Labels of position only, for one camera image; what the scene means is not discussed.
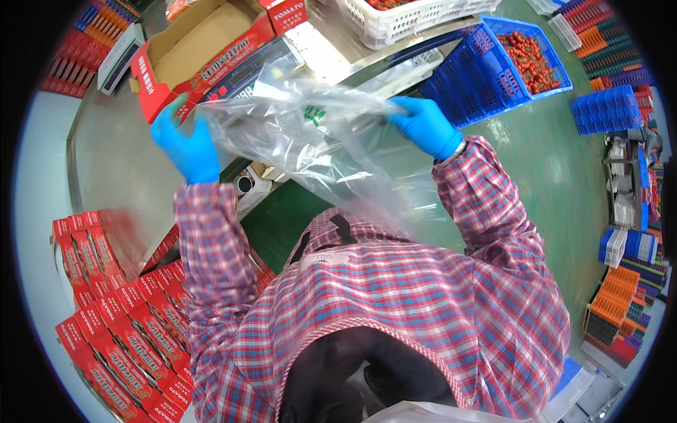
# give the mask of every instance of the blue nitrile glove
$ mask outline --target blue nitrile glove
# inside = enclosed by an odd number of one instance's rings
[[[180,130],[181,121],[176,112],[187,97],[181,94],[162,109],[150,127],[150,136],[174,162],[188,184],[216,182],[221,168],[205,118],[195,116],[195,127],[190,136]]]
[[[434,100],[415,97],[391,100],[409,115],[392,114],[388,121],[418,148],[438,160],[447,160],[456,152],[463,135],[453,128]]]

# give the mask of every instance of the digital scale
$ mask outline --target digital scale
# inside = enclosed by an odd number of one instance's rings
[[[251,97],[263,65],[277,66],[281,76],[287,76],[300,69],[305,62],[301,55],[286,39],[278,38],[256,50],[252,56],[225,75],[199,101],[211,102],[224,98]]]

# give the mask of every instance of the stainless steel table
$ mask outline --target stainless steel table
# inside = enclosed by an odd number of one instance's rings
[[[299,50],[310,75],[332,84],[357,85],[417,54],[418,48],[450,50],[445,35],[480,23],[472,17],[455,20],[373,51],[338,11],[315,0],[307,0],[307,7],[308,22],[285,37]],[[164,30],[164,1],[156,1],[142,18],[147,37]],[[173,194],[183,180],[150,139],[150,126],[128,84],[121,83],[110,97],[90,86],[68,137],[68,171],[73,210],[103,210],[121,267],[128,276],[137,275],[174,224]]]

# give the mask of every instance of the clear plastic bag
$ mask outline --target clear plastic bag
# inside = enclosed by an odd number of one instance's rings
[[[390,233],[419,240],[419,227],[449,220],[440,213],[432,159],[385,120],[402,109],[355,89],[267,75],[264,70],[252,97],[198,104],[215,143],[283,169],[315,195]],[[412,158],[425,164],[414,162],[411,171]],[[398,161],[408,162],[400,167],[409,171],[389,175],[384,166],[396,171]]]

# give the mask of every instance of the green epoxy floor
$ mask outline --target green epoxy floor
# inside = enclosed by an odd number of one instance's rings
[[[507,173],[519,187],[528,217],[545,239],[548,266],[571,316],[570,353],[584,336],[584,309],[605,266],[597,262],[599,240],[608,226],[609,210],[601,165],[602,135],[578,134],[569,109],[578,96],[592,92],[576,56],[568,53],[544,16],[525,0],[503,0],[493,13],[538,24],[563,61],[574,90],[540,100],[465,128],[482,135],[496,149]],[[393,135],[389,142],[404,145]],[[390,172],[425,169],[430,158],[411,154],[406,164],[384,163]],[[290,181],[266,198],[242,225],[252,247],[279,272],[306,224],[330,205]],[[453,223],[429,221],[420,228],[422,242],[462,252],[464,242]]]

